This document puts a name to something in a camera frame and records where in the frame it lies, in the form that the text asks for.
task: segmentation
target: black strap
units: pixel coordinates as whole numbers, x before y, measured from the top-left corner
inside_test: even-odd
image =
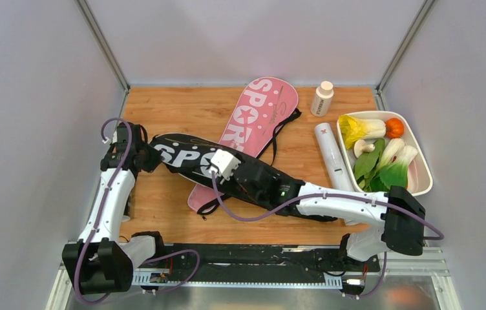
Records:
[[[266,149],[269,147],[269,145],[272,144],[273,145],[272,146],[273,147],[273,159],[271,160],[270,165],[273,166],[273,162],[275,161],[275,155],[277,154],[277,140],[275,138],[281,132],[281,129],[283,129],[283,127],[285,127],[285,125],[287,125],[288,123],[299,118],[300,115],[302,115],[302,112],[300,112],[299,109],[295,108],[295,110],[291,113],[291,115],[289,115],[286,119],[282,120],[273,129],[273,135],[272,135],[271,139],[268,141],[266,146],[260,151],[257,158],[260,158],[263,155],[263,153],[266,151]],[[231,197],[230,195],[223,194],[220,197],[220,199],[222,199],[222,201],[224,202],[230,197]],[[209,214],[215,212],[219,206],[220,206],[220,204],[218,203],[218,200],[214,199],[214,200],[211,200],[211,201],[205,203],[204,205],[202,205],[201,208],[199,208],[196,213],[199,214],[199,215],[202,215],[202,216],[203,215],[209,215]]]

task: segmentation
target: white plastic basket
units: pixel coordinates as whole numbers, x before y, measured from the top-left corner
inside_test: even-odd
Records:
[[[412,161],[412,163],[408,166],[408,188],[407,190],[413,195],[413,196],[419,196],[423,195],[427,192],[429,192],[433,186],[433,179],[431,176],[430,169],[428,167],[428,164],[426,163],[426,159],[424,158],[424,154],[422,153],[422,150],[420,149],[420,146],[418,145],[418,142],[416,141],[416,138],[414,137],[414,134],[412,133],[412,130],[408,126],[408,123],[406,119],[394,112],[389,112],[389,111],[363,111],[363,112],[354,112],[354,113],[348,113],[347,115],[350,115],[355,118],[361,118],[361,119],[381,119],[383,121],[387,121],[390,118],[398,118],[403,122],[403,125],[405,126],[405,133],[403,136],[401,136],[401,139],[405,141],[407,145],[413,146],[418,150],[418,154]],[[340,151],[342,153],[342,157],[344,158],[344,162],[346,163],[346,167],[348,168],[348,171],[350,172],[350,178],[352,180],[352,185],[354,186],[354,189],[357,192],[364,192],[357,184],[357,180],[355,179],[355,176],[353,174],[353,167],[355,164],[355,155],[353,150],[346,150],[344,147],[344,140],[342,139],[342,132],[340,131],[340,123],[337,121],[336,122],[336,129],[338,131],[338,144],[340,146]],[[374,139],[369,139],[367,142],[374,142]]]

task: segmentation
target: white wall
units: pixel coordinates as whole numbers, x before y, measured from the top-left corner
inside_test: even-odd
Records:
[[[486,309],[486,1],[438,1],[389,84],[418,134],[434,186],[421,201],[462,309]]]
[[[89,0],[133,85],[372,85],[423,0]]]
[[[0,1],[0,309],[43,309],[123,93],[74,1]]]

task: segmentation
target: metal corner post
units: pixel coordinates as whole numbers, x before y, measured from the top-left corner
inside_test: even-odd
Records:
[[[378,83],[378,86],[376,86],[376,90],[379,94],[379,96],[382,96],[382,92],[388,85],[388,82],[390,81],[391,77],[393,76],[393,73],[395,72],[397,65],[405,55],[405,52],[407,51],[407,48],[411,44],[412,40],[416,36],[418,30],[420,29],[420,26],[423,24],[425,21],[426,17],[428,16],[429,12],[431,11],[433,5],[436,3],[437,0],[424,0],[424,3],[422,4],[422,7],[420,7],[420,10],[416,14],[416,17],[412,21],[412,24],[410,25],[407,34],[405,34],[405,37],[403,38],[401,44],[399,45],[399,48],[397,49],[397,52],[395,53],[394,57],[392,58],[390,64],[388,65],[388,68],[382,75],[382,78],[380,79],[380,83]]]
[[[75,2],[78,5],[79,10],[83,15],[83,18],[85,18],[85,21],[87,22],[87,25],[89,26],[89,29],[92,32],[92,35],[96,39],[98,46],[104,53],[104,57],[106,57],[106,60],[108,61],[108,64],[112,68],[114,75],[116,76],[121,87],[125,91],[125,94],[128,94],[131,86],[129,85],[127,78],[125,78],[125,75],[123,74],[123,71],[121,70],[119,63],[117,62],[114,53],[110,49],[110,46],[108,45],[108,42],[106,41],[106,38],[104,37],[104,34],[102,33],[102,30],[100,29],[98,22],[94,17],[94,14],[92,13],[92,10],[87,0],[75,0]]]

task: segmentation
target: wooden table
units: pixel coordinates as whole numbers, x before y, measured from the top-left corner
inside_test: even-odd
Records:
[[[142,124],[150,136],[183,132],[218,141],[242,90],[242,87],[132,88],[124,117]],[[336,88],[329,113],[318,118],[310,112],[315,89],[300,87],[297,91],[302,116],[279,134],[274,167],[294,178],[330,187],[313,128],[329,122],[335,130],[341,114],[375,110],[374,97],[370,88]],[[261,160],[271,163],[271,155],[270,147]],[[163,165],[151,174],[141,172],[134,190],[133,219],[122,224],[121,235],[159,231],[167,243],[336,245],[344,234],[366,228],[363,224],[345,226],[341,220],[319,223],[277,215],[244,223],[232,219],[221,208],[204,220],[187,206],[193,187],[194,183],[171,174]],[[226,204],[243,217],[266,212],[235,199]]]

